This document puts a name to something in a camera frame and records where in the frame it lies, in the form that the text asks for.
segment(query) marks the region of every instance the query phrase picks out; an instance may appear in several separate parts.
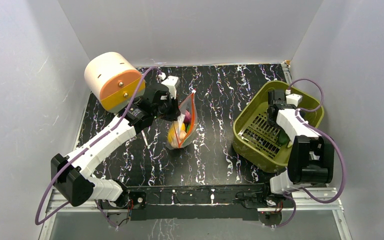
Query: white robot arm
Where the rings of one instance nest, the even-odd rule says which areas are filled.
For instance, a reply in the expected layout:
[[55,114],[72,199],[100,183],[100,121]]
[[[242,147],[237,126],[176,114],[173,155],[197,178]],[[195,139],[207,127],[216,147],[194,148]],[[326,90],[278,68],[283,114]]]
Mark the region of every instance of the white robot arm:
[[107,200],[123,207],[128,202],[127,188],[114,180],[92,177],[95,168],[114,150],[149,127],[155,118],[174,121],[180,115],[176,86],[179,78],[168,76],[161,83],[145,88],[142,96],[136,97],[127,109],[124,119],[117,115],[101,132],[83,146],[65,157],[57,154],[51,160],[52,177],[76,158],[54,186],[74,207],[87,200]]
[[268,122],[282,128],[292,142],[286,171],[270,179],[270,190],[274,194],[313,184],[327,184],[333,177],[334,147],[329,140],[306,126],[308,122],[296,109],[301,100],[301,95],[287,95],[281,89],[268,93]]

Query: white wall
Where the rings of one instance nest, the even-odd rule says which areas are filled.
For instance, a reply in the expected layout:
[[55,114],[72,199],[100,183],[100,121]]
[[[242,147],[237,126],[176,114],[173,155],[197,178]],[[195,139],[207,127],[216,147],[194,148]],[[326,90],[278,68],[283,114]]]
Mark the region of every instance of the white wall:
[[0,240],[37,239],[50,160],[74,145],[89,59],[56,0],[0,0]]
[[134,66],[290,60],[322,0],[59,0],[89,58]]
[[345,156],[341,199],[353,239],[384,239],[384,1],[325,0],[291,67],[325,91],[322,129]]

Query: plastic basket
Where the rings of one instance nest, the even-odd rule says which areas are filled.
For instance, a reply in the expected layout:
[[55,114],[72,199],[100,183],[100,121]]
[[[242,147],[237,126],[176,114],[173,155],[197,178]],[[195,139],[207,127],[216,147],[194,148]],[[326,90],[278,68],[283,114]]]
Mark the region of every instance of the plastic basket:
[[[233,149],[261,170],[275,173],[288,165],[291,147],[277,144],[280,129],[267,123],[268,92],[288,88],[283,81],[269,81],[252,98],[233,123]],[[292,88],[292,94],[302,95],[299,107],[314,109],[319,101],[314,97]],[[325,114],[323,107],[316,112],[308,112],[304,119],[313,127],[318,127]]]

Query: cylindrical object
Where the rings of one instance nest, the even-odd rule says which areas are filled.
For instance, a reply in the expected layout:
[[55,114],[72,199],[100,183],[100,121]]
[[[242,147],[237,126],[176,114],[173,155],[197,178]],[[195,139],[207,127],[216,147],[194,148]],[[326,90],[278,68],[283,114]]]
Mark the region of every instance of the cylindrical object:
[[[121,54],[107,52],[95,57],[84,70],[84,79],[105,110],[117,113],[129,102],[142,74]],[[136,97],[144,94],[145,82]]]

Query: marble patterned surface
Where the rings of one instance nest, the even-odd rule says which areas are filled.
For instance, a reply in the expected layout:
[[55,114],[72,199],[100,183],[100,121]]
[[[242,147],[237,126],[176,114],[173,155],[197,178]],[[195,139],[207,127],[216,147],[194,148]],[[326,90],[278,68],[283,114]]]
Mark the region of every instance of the marble patterned surface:
[[[285,81],[280,64],[162,67],[166,75],[180,77],[181,101],[196,90],[197,135],[184,149],[165,147],[169,122],[157,119],[114,151],[94,175],[118,179],[127,186],[226,185],[267,182],[273,175],[258,169],[232,148],[233,122],[267,81]],[[157,83],[157,73],[145,78]],[[105,127],[114,114],[90,95],[78,145]]]

